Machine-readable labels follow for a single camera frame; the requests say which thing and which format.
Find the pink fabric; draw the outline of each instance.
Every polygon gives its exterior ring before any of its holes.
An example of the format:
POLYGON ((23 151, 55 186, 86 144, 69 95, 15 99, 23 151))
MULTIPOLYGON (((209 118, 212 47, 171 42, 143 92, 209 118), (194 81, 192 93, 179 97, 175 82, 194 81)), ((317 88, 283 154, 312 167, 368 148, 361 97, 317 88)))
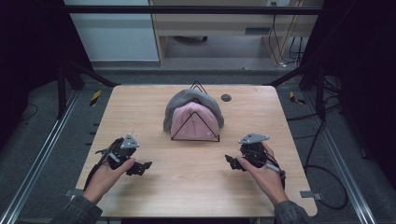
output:
POLYGON ((171 126, 171 136, 173 136, 174 139, 210 140, 216 138, 218 135, 218 121, 207 107, 190 102, 175 109, 171 126))

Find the wall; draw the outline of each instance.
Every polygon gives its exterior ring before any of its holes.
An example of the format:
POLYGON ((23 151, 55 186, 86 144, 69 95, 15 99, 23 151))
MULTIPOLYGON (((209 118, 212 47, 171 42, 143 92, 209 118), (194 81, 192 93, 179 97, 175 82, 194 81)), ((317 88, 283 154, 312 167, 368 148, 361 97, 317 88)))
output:
MULTIPOLYGON (((66 5, 147 6, 147 0, 64 0, 66 5)), ((149 14, 71 14, 85 50, 99 63, 158 62, 149 14)))

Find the triangular wire frame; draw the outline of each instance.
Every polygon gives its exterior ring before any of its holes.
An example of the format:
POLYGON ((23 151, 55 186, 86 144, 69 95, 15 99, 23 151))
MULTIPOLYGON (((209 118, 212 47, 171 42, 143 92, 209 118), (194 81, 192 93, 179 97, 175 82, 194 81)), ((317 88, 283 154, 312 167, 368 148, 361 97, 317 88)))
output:
POLYGON ((177 130, 177 132, 171 137, 171 140, 177 140, 177 141, 204 141, 204 142, 219 142, 220 141, 220 135, 216 135, 210 128, 209 126, 206 124, 206 122, 204 121, 204 119, 196 112, 192 112, 189 117, 184 121, 184 123, 181 125, 181 127, 177 130), (176 135, 178 134, 178 132, 180 132, 180 130, 184 127, 184 125, 187 123, 187 121, 192 117, 193 114, 198 115, 198 117, 201 119, 201 121, 206 125, 206 127, 210 130, 210 132, 213 133, 213 135, 216 137, 216 140, 196 140, 196 139, 176 139, 176 135))
POLYGON ((198 90, 200 91, 200 92, 203 92, 204 91, 204 93, 206 93, 207 94, 207 92, 205 91, 205 89, 204 89, 204 87, 201 85, 201 83, 199 82, 199 81, 194 81, 194 83, 192 83, 192 85, 191 85, 191 87, 190 87, 190 89, 194 89, 195 90, 195 88, 198 88, 198 90))

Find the wooden table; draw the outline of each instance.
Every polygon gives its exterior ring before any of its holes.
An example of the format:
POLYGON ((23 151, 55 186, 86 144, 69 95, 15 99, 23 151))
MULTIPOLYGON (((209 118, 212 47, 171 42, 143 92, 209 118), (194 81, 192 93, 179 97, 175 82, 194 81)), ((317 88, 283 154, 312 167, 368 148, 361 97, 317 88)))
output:
POLYGON ((240 156, 238 140, 248 133, 270 136, 266 143, 286 171, 286 192, 317 213, 276 89, 266 86, 204 86, 225 120, 220 142, 172 141, 163 131, 169 100, 190 86, 118 86, 114 88, 91 151, 77 183, 83 189, 99 161, 96 150, 131 133, 140 143, 134 157, 153 161, 142 175, 123 175, 98 206, 104 217, 272 217, 274 207, 248 172, 232 170, 224 155, 240 156), (232 100, 223 102, 222 94, 232 100))

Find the gray carpet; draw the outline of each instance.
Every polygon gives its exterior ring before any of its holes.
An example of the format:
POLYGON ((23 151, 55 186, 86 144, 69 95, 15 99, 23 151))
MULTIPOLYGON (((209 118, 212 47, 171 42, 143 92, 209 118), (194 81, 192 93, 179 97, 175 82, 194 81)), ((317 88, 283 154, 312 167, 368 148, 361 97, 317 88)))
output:
MULTIPOLYGON (((287 73, 279 68, 266 70, 259 68, 221 70, 220 68, 221 66, 218 69, 206 67, 199 70, 184 70, 168 64, 163 69, 154 69, 155 71, 147 69, 101 71, 101 75, 122 84, 191 84, 193 81, 199 80, 203 85, 261 85, 287 73)), ((77 183, 79 172, 90 149, 89 144, 97 129, 95 124, 100 122, 111 93, 110 88, 99 85, 89 77, 83 77, 87 85, 79 93, 77 104, 58 143, 49 155, 35 187, 21 210, 21 219, 38 218, 41 220, 55 216, 69 201, 69 198, 63 196, 64 191, 72 189, 77 183), (93 93, 98 90, 101 90, 102 94, 96 106, 89 106, 93 93)), ((287 118, 313 113, 308 105, 290 101, 290 91, 296 94, 297 99, 304 99, 307 94, 310 94, 310 92, 303 94, 299 91, 298 81, 297 77, 277 88, 279 100, 287 118)), ((14 134, 0 151, 0 183, 2 186, 0 211, 4 211, 9 205, 56 121, 58 109, 56 83, 52 82, 34 90, 30 95, 29 103, 37 106, 37 112, 35 113, 33 105, 28 106, 23 117, 26 119, 32 117, 22 121, 16 127, 14 134)), ((337 103, 337 99, 332 98, 327 106, 337 103)), ((339 110, 335 109, 329 112, 326 118, 326 127, 332 134, 343 158, 347 161, 347 165, 356 178, 376 221, 378 223, 396 223, 395 190, 382 175, 375 161, 361 157, 360 146, 342 113, 340 114, 339 110)), ((318 130, 318 123, 312 117, 289 121, 289 126, 304 164, 314 138, 311 135, 318 130)), ((309 164, 325 167, 338 176, 322 133, 318 136, 309 164)), ((312 190, 323 195, 324 203, 332 206, 342 204, 345 194, 332 176, 319 169, 309 168, 307 178, 312 190)), ((330 209, 320 202, 317 202, 317 205, 318 214, 313 217, 317 223, 361 223, 351 202, 348 202, 346 207, 340 210, 330 209)), ((268 218, 263 220, 264 223, 271 223, 268 218)))

